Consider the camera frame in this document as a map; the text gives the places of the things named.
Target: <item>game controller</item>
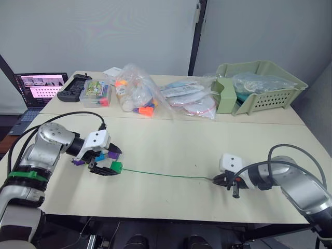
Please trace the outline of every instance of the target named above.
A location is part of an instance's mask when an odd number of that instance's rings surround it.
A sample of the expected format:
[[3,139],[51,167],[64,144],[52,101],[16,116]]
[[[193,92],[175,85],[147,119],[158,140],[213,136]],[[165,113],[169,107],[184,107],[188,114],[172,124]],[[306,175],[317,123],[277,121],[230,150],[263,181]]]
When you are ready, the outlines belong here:
[[63,102],[78,102],[79,95],[81,94],[84,83],[87,79],[92,79],[87,74],[75,74],[73,76],[72,82],[61,92],[57,93],[57,97],[59,100]]

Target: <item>clear plastic box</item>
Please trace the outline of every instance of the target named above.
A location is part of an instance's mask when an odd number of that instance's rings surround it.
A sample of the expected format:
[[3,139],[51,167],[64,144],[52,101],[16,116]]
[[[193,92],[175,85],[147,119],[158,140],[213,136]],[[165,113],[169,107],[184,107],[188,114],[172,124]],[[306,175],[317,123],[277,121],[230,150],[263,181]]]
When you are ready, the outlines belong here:
[[89,79],[85,81],[79,100],[86,108],[108,107],[111,92],[111,86],[107,79]]

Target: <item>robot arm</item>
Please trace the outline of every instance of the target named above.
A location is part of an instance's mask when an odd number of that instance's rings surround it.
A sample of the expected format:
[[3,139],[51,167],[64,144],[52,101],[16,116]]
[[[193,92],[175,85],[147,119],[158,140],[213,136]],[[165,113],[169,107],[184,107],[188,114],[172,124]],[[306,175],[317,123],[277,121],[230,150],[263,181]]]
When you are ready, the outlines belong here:
[[115,175],[117,172],[100,168],[95,158],[100,151],[122,151],[110,143],[106,130],[91,132],[83,140],[78,133],[57,123],[45,123],[36,134],[18,166],[14,167],[0,189],[0,242],[33,241],[44,223],[44,213],[38,209],[45,199],[47,183],[54,172],[60,154],[67,153],[89,164],[90,172]]
[[[292,158],[287,156],[274,157],[272,160],[296,164]],[[220,160],[220,170],[224,173],[216,176],[214,183],[228,186],[234,174],[245,166],[243,159],[224,154]],[[332,195],[320,182],[297,168],[282,163],[272,163],[271,170],[273,185],[280,186],[285,197],[313,225],[320,241],[327,248],[332,248]],[[263,164],[248,169],[235,178],[232,186],[235,198],[240,197],[240,188],[270,189],[268,165]]]

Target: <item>green strap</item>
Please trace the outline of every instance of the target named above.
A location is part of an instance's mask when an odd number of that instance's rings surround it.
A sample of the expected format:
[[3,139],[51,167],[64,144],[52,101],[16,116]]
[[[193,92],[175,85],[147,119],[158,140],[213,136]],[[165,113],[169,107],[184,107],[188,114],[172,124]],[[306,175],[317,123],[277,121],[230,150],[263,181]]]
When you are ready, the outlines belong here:
[[48,180],[40,175],[37,174],[37,171],[30,171],[30,172],[18,172],[12,171],[9,173],[8,177],[26,177],[30,179],[36,179],[41,182],[47,182]]

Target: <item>plastic bag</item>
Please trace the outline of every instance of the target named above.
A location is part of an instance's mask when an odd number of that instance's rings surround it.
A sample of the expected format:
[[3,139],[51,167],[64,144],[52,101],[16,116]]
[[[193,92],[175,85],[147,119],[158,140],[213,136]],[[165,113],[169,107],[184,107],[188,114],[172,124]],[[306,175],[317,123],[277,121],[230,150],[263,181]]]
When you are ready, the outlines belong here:
[[116,77],[115,88],[125,112],[133,111],[151,117],[158,103],[172,111],[150,76],[134,64],[122,69]]
[[179,80],[161,87],[161,94],[177,113],[214,119],[216,103],[211,94],[215,77]]
[[243,95],[294,88],[297,84],[273,75],[256,75],[250,72],[232,78],[235,92]]

